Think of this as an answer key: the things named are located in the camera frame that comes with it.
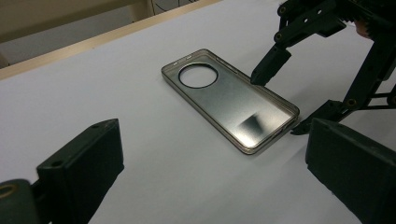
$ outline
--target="phone case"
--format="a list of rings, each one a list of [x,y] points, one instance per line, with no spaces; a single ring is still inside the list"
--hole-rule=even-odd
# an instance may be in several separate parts
[[[182,82],[185,71],[197,66],[215,72],[213,83],[194,88]],[[162,73],[170,86],[246,154],[270,146],[298,120],[297,106],[251,85],[248,76],[208,49],[169,63]]]

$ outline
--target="screw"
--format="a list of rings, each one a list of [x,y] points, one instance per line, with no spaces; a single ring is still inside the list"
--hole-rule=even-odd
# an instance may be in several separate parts
[[[285,11],[286,11],[286,8],[285,8],[285,7],[282,7],[282,8],[279,9],[279,13],[280,13],[280,14],[285,13]]]
[[[275,35],[276,40],[280,40],[282,38],[282,34],[278,33]]]

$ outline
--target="circular hole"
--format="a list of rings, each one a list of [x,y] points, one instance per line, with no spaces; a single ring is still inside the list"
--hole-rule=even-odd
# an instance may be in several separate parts
[[[212,85],[218,79],[218,73],[207,64],[194,64],[183,68],[179,79],[188,87],[203,88]]]
[[[12,194],[17,189],[15,185],[4,185],[0,186],[0,199],[6,198],[8,195]]]
[[[61,166],[62,165],[62,161],[55,161],[55,162],[53,162],[52,164],[51,164],[51,166],[52,167],[58,167],[58,166]]]
[[[277,34],[277,35],[275,36],[275,38],[276,38],[277,40],[279,40],[280,38],[282,38],[282,34]]]
[[[285,8],[285,7],[282,7],[282,8],[279,10],[280,13],[285,13],[285,11],[286,11],[286,8]]]

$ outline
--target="black mechanical part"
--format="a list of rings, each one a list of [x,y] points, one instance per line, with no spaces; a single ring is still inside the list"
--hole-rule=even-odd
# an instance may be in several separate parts
[[[311,122],[314,118],[328,118],[329,120],[341,120],[346,117],[350,111],[345,109],[342,102],[328,100],[318,110],[312,113],[307,119],[300,122],[297,127],[291,130],[292,134],[302,135],[310,131]]]
[[[394,10],[396,2],[388,0],[289,0],[277,11],[280,24],[274,36],[276,43],[253,70],[250,82],[265,86],[291,56],[286,48],[313,34],[333,35],[346,27],[343,21],[364,21],[374,44],[342,105],[337,109],[320,107],[292,133],[309,133],[312,118],[340,121],[356,110],[396,108],[396,90],[376,93],[396,66]],[[386,98],[388,104],[370,105],[374,98]]]
[[[0,184],[0,223],[86,224],[123,168],[118,120],[96,123],[42,162],[32,186]]]
[[[396,223],[396,152],[344,125],[313,119],[305,160],[363,224]]]

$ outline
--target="white surface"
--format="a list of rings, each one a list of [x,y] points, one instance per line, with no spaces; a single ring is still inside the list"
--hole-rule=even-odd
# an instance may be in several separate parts
[[[306,135],[246,156],[161,76],[203,48],[250,74],[274,44],[277,4],[225,0],[2,80],[0,180],[35,181],[37,165],[77,134],[119,118],[125,170],[91,223],[359,223],[306,169]],[[290,49],[268,87],[304,119],[344,98],[370,47],[350,27],[312,36]],[[344,123],[396,148],[393,116],[359,112]]]

